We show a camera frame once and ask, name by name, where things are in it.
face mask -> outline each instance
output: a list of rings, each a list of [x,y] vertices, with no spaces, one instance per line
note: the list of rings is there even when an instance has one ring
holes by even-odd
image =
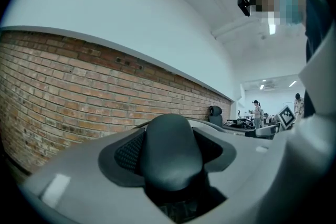
[[[302,22],[299,0],[279,0],[280,23],[297,25]]]

chair backrest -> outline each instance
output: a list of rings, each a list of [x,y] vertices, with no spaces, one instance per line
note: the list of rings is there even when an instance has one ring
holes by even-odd
[[[209,122],[215,124],[219,127],[223,127],[223,117],[222,115],[211,116],[209,115]]]

dark blue shirt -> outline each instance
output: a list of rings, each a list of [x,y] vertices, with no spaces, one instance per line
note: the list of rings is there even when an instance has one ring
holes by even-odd
[[[306,0],[306,59],[307,62],[320,46],[323,38],[326,36],[333,17],[327,4],[322,0]],[[314,106],[308,96],[304,93],[305,118],[315,113]]]

ceiling light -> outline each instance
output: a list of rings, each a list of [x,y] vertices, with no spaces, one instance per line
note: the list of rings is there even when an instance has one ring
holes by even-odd
[[[273,35],[275,34],[275,25],[268,25],[269,27],[269,34]]]

standing person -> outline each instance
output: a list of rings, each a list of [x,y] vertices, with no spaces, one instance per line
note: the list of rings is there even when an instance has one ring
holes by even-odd
[[[294,114],[296,117],[296,122],[300,121],[304,117],[304,101],[303,98],[300,96],[299,93],[295,95],[295,102],[294,102]]]
[[[254,111],[251,111],[251,114],[254,114],[254,126],[256,129],[259,129],[261,120],[261,106],[257,100],[254,100],[253,104],[255,105],[255,109]]]
[[[273,14],[281,24],[295,25],[302,24],[306,28],[308,38],[306,45],[306,61],[320,46],[323,38],[333,22],[332,13],[326,0],[238,0],[238,6],[251,7],[255,12]],[[305,117],[315,113],[315,109],[307,92],[304,93]]]

